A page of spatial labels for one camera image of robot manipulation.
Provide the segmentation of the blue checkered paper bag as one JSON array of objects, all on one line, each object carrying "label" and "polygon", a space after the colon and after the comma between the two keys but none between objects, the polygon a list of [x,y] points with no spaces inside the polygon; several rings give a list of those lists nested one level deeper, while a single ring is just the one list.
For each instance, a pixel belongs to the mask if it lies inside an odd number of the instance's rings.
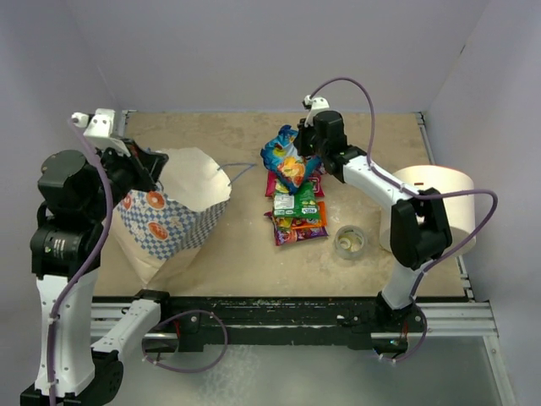
[{"label": "blue checkered paper bag", "polygon": [[142,287],[152,290],[189,267],[225,213],[233,182],[255,166],[220,164],[198,148],[163,153],[168,162],[156,188],[130,191],[111,228]]}]

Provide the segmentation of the red Real chips bag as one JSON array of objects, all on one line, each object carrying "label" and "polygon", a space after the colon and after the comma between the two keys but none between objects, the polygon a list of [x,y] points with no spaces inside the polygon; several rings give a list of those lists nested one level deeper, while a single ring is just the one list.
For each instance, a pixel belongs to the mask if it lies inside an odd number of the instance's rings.
[{"label": "red Real chips bag", "polygon": [[316,198],[324,197],[321,177],[322,174],[318,168],[310,172],[309,167],[302,163],[282,163],[276,170],[270,170],[267,173],[265,196],[295,195],[302,189],[312,188]]}]

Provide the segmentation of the green snack pack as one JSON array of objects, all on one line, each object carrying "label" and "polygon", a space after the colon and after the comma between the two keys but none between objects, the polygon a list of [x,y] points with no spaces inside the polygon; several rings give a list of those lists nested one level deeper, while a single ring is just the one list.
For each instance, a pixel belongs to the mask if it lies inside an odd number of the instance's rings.
[{"label": "green snack pack", "polygon": [[312,183],[303,183],[292,195],[276,191],[273,198],[273,216],[320,220],[320,209]]}]

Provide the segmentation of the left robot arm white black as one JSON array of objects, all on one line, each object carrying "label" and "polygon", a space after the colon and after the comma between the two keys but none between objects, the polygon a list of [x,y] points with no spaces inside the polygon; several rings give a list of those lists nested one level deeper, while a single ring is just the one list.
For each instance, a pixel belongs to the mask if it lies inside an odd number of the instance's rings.
[{"label": "left robot arm white black", "polygon": [[123,380],[124,362],[151,328],[164,332],[174,312],[168,294],[139,293],[120,322],[91,339],[91,305],[113,209],[130,191],[154,191],[168,157],[132,140],[86,152],[65,150],[42,164],[43,201],[30,240],[41,301],[41,359],[23,405],[104,405]]}]

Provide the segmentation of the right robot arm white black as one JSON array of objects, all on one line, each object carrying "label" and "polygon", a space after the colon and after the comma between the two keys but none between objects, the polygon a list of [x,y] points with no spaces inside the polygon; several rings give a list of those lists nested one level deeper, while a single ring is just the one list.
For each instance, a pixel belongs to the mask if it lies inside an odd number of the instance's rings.
[{"label": "right robot arm white black", "polygon": [[301,156],[320,158],[328,174],[363,191],[390,215],[395,265],[389,282],[378,293],[375,318],[382,329],[395,331],[406,320],[405,310],[413,307],[421,273],[452,243],[439,191],[402,184],[371,162],[366,151],[348,143],[343,117],[334,110],[301,119],[294,145]]}]

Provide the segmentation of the purple Fox's candy bag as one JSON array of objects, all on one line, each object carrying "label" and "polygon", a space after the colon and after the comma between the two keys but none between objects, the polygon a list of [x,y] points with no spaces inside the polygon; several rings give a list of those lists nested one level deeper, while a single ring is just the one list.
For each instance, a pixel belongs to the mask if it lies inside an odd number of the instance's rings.
[{"label": "purple Fox's candy bag", "polygon": [[275,246],[283,246],[284,244],[294,244],[301,241],[310,239],[326,238],[329,234],[325,227],[314,228],[280,228],[277,220],[268,211],[264,216],[272,222],[274,243]]}]

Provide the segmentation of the blue colourful snack bag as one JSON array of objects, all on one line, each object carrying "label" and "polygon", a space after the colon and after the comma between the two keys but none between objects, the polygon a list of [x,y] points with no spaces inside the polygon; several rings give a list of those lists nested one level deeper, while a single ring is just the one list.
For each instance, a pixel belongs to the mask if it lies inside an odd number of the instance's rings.
[{"label": "blue colourful snack bag", "polygon": [[319,168],[317,156],[301,156],[294,145],[298,131],[283,125],[277,136],[268,141],[260,151],[265,168],[274,173],[290,194],[295,194],[302,184]]}]

